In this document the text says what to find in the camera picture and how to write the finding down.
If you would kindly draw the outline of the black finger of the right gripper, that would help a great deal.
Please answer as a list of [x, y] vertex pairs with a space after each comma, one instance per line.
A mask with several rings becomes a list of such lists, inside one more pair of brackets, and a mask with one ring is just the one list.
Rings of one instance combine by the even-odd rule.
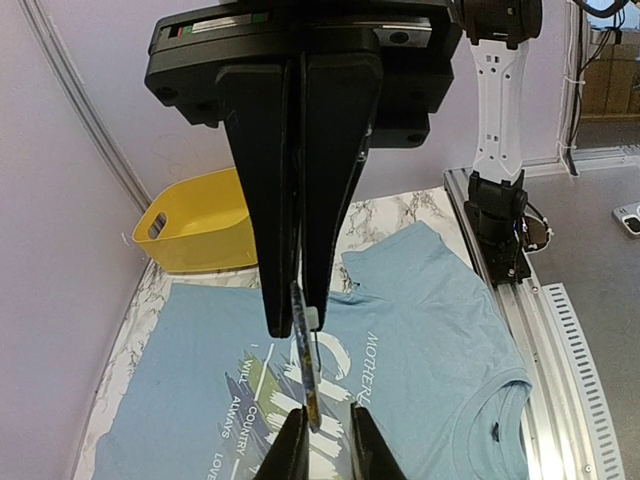
[[383, 80], [374, 34], [316, 34], [303, 68], [302, 282], [323, 327], [337, 237]]
[[216, 80], [224, 126], [248, 207], [268, 333], [292, 330], [297, 273], [296, 172], [288, 139], [292, 64], [235, 64]]

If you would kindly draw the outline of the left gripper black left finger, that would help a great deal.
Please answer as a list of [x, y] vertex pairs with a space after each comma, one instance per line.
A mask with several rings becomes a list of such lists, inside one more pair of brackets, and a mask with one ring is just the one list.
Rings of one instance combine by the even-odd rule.
[[293, 409], [253, 479], [308, 480], [309, 455], [307, 410], [305, 407]]

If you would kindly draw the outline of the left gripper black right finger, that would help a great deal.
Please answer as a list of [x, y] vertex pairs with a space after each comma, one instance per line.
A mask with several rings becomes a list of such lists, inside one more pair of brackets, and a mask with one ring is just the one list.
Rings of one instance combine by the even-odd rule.
[[350, 406], [350, 456], [356, 480], [406, 480], [370, 412]]

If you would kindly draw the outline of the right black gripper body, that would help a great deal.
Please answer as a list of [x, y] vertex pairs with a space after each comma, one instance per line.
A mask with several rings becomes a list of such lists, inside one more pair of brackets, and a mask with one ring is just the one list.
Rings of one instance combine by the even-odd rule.
[[291, 63], [301, 109], [362, 113], [366, 147], [417, 148], [461, 35], [445, 1], [235, 1], [160, 19], [144, 83], [190, 124], [217, 127], [223, 68]]

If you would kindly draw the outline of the light blue printed t-shirt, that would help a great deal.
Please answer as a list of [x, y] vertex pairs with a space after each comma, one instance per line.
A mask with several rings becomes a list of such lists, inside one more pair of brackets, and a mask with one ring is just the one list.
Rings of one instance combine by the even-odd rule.
[[[417, 222], [342, 256], [312, 336], [322, 425], [311, 477], [345, 479], [350, 407], [369, 410], [410, 479], [524, 479], [532, 385], [486, 284]], [[305, 399], [297, 345], [260, 291], [175, 285], [110, 431], [98, 479], [249, 479]]]

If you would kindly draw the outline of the white round brooch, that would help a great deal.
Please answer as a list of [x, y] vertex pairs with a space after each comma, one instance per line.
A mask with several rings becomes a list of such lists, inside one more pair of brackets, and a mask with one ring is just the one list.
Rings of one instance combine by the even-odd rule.
[[290, 285], [290, 299], [309, 429], [312, 433], [318, 433], [322, 424], [319, 397], [320, 363], [315, 343], [319, 315], [316, 307], [306, 305], [304, 292], [296, 280]]

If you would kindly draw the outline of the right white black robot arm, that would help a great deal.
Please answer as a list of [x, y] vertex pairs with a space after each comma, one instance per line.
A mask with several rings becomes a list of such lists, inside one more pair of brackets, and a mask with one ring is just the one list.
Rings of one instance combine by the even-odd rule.
[[538, 1], [236, 1], [159, 20], [146, 87], [223, 127], [252, 221], [267, 329], [326, 313], [339, 231], [367, 155], [421, 146], [471, 46], [478, 142], [466, 215], [492, 284], [528, 277], [521, 86]]

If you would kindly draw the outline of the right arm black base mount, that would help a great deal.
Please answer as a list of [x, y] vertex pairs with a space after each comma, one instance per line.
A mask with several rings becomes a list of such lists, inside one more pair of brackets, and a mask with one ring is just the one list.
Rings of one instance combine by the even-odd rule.
[[524, 179], [521, 172], [513, 182], [495, 183], [476, 171], [469, 178], [464, 211], [492, 286], [529, 278], [531, 269], [525, 256], [544, 250], [553, 235], [547, 218], [529, 202]]

